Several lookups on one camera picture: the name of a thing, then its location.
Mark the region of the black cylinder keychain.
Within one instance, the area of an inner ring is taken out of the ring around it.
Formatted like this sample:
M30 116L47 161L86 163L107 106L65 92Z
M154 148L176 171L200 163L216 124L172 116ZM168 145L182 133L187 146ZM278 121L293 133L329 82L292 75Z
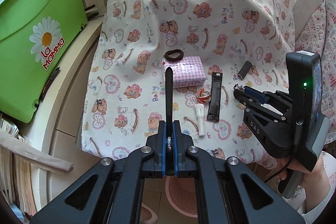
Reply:
M243 80L250 69L253 67L253 64L248 60L244 63L240 71L238 72L238 79Z

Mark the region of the black sachet packet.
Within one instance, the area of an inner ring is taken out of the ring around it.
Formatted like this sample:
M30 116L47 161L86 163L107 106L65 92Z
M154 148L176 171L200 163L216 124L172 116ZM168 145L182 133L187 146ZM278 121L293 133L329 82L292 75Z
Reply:
M219 72L212 73L210 103L207 113L207 120L218 122L221 109L221 88L223 74Z

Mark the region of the white plastic tube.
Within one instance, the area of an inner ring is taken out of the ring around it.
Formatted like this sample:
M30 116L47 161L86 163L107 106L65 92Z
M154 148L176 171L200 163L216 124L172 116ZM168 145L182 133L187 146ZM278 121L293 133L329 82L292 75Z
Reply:
M202 103L195 105L195 114L198 120L198 135L205 136L205 106Z

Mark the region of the pink checkered tissue pack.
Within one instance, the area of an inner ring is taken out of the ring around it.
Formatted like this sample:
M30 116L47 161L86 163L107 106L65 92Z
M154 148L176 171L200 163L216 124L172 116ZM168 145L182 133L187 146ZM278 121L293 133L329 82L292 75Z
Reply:
M178 61L163 58L163 76L167 68L173 71L173 88L202 86L207 78L199 56L186 56Z

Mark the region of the black plastic spoon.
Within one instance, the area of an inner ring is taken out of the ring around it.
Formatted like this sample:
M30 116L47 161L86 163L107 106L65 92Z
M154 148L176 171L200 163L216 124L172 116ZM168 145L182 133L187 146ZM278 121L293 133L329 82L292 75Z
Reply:
M166 176L174 175L174 154L173 154L173 70L168 67L165 71L165 92L166 92Z

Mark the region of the pink plastic trash basket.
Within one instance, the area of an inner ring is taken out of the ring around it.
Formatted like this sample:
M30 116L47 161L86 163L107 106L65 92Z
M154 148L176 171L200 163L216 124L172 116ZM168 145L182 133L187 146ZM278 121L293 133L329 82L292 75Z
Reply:
M179 213L197 218L197 199L193 178L177 178L167 176L165 194L169 204Z

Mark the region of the patchwork print cloth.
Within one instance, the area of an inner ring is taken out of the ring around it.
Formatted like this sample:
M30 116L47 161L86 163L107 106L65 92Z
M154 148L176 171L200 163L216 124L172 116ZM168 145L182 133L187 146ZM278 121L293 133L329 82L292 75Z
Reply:
M336 104L336 28L335 7L324 0L310 16L295 42L295 50L319 53L322 64L322 113L330 120L325 143L335 141Z

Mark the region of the teddy bear print cloth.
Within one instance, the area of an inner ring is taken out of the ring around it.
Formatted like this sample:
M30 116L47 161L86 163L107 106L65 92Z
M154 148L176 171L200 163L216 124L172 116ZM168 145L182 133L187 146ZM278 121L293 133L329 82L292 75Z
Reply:
M173 117L182 132L214 157L275 168L277 161L243 123L233 86L287 91L285 57L294 50L290 0L108 0L88 78L81 149L117 160L158 132L165 117L162 59L175 49L199 56L207 77L202 86L174 91ZM248 60L253 67L240 80ZM211 93L213 72L223 74L220 117L208 121L205 104L205 136L199 136L197 95Z

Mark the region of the white cabinet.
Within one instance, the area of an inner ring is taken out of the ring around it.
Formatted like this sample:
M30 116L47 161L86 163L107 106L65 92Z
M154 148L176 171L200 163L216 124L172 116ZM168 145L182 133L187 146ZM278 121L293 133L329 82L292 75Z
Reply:
M60 73L47 91L32 121L20 126L32 146L53 157L73 163L67 173L31 167L31 182L37 210L69 187L98 161L79 147L78 130L84 108L88 75L102 19L93 19L76 36L57 66Z

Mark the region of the wooden plank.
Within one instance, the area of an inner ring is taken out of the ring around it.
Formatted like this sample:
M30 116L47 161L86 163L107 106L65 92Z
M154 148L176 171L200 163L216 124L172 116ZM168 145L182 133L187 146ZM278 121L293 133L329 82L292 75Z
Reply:
M72 162L58 159L34 147L30 147L3 130L1 130L1 147L8 149L31 164L50 172L67 173L71 172L74 168Z

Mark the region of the stack of old books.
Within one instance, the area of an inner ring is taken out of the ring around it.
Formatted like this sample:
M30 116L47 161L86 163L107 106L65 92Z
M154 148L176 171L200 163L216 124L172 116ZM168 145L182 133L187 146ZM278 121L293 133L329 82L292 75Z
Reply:
M1 193L21 221L36 212L31 184L31 164L1 147Z

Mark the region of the green plastic storage box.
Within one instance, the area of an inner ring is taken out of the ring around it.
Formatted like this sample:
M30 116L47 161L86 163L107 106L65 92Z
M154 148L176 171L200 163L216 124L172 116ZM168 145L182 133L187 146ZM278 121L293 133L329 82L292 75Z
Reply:
M1 0L1 112L32 120L55 65L86 23L82 0Z

